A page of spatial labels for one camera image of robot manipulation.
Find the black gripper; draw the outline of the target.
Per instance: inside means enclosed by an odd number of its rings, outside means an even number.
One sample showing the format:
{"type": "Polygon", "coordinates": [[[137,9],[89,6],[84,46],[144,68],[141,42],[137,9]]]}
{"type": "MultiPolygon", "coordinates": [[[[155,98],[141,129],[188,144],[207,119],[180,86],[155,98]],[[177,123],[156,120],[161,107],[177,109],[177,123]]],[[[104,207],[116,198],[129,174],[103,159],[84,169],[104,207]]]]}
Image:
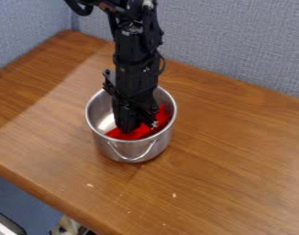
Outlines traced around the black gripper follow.
{"type": "Polygon", "coordinates": [[[113,59],[115,70],[103,72],[103,88],[112,96],[115,125],[123,133],[129,133],[141,124],[149,129],[157,127],[157,101],[153,92],[161,74],[160,58],[140,62],[113,59]]]}

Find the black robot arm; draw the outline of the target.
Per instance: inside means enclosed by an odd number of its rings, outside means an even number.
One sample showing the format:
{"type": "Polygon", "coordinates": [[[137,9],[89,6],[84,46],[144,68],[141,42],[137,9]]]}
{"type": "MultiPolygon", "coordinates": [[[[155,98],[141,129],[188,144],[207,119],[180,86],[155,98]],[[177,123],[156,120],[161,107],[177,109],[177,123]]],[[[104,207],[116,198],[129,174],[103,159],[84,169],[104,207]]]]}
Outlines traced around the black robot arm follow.
{"type": "Polygon", "coordinates": [[[112,97],[116,127],[125,133],[139,126],[157,126],[153,92],[165,61],[157,50],[164,32],[157,23],[157,0],[64,0],[71,10],[87,17],[99,8],[108,16],[115,43],[103,89],[112,97]]]}

